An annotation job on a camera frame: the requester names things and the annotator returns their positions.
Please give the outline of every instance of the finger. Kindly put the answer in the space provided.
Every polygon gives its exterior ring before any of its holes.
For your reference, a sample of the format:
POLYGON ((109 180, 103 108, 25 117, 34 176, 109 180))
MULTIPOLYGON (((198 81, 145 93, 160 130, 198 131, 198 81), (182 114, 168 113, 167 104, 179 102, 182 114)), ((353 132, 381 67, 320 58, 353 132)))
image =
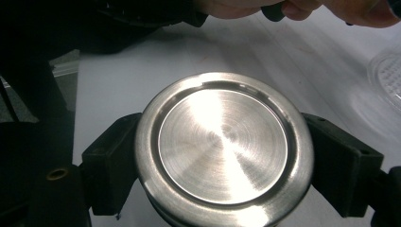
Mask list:
POLYGON ((386 27, 399 22, 387 0, 319 0, 342 20, 359 26, 386 27))
POLYGON ((285 2, 282 11, 286 17, 294 21, 303 21, 306 19, 313 10, 301 9, 291 2, 285 2))
POLYGON ((221 4, 236 8, 260 8, 271 6, 284 0, 218 0, 221 4))
POLYGON ((317 0, 287 0, 287 2, 292 3, 298 9, 304 11, 313 11, 322 5, 322 3, 317 0))
POLYGON ((219 19, 235 19, 252 15, 260 8, 238 8, 221 4, 214 0, 195 0, 194 6, 197 11, 211 15, 219 19))

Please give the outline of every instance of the metal lid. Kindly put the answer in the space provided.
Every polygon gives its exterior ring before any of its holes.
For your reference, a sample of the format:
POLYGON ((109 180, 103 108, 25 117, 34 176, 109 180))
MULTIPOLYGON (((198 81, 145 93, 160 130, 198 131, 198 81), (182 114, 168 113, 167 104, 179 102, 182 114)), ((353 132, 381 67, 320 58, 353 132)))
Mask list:
POLYGON ((266 84, 228 73, 173 83, 145 109, 136 134, 139 178, 174 225, 265 226, 310 185, 304 119, 266 84))

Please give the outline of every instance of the white table surface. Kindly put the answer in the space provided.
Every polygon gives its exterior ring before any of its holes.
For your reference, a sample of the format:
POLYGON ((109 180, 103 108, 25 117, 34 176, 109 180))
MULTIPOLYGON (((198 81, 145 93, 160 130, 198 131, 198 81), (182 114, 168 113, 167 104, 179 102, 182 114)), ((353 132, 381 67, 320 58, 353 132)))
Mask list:
MULTIPOLYGON (((401 113, 367 80, 369 61, 401 26, 347 26, 327 9, 303 22, 267 21, 261 13, 238 20, 209 17, 202 28, 165 27, 121 53, 81 56, 74 164, 116 119, 141 113, 170 83, 205 72, 260 79, 304 113, 324 117, 385 154, 382 169, 401 165, 401 113)), ((341 218, 313 187, 279 226, 370 226, 365 218, 341 218)), ((98 226, 167 226, 139 182, 119 221, 92 217, 98 226)))

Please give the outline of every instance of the stainless steel lid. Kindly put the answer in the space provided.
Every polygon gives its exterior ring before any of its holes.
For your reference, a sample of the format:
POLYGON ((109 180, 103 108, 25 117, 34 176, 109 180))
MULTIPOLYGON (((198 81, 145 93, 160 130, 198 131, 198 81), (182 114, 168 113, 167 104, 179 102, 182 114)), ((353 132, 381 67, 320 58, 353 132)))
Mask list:
POLYGON ((310 185, 311 139, 268 85, 229 73, 173 83, 145 109, 135 140, 139 179, 174 225, 266 226, 310 185))

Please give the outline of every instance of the brushed metal surface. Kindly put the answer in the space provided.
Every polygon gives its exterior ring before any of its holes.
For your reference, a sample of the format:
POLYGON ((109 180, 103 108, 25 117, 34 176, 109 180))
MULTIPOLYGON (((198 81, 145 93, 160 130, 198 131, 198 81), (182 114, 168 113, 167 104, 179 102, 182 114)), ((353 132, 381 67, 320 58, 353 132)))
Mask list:
POLYGON ((275 225, 310 186, 304 119, 268 85, 202 74, 164 89, 135 138, 139 179, 175 226, 275 225))
POLYGON ((230 90, 202 90, 167 114, 159 153, 185 192, 219 204, 253 200, 280 178, 287 160, 283 127, 272 110, 230 90))

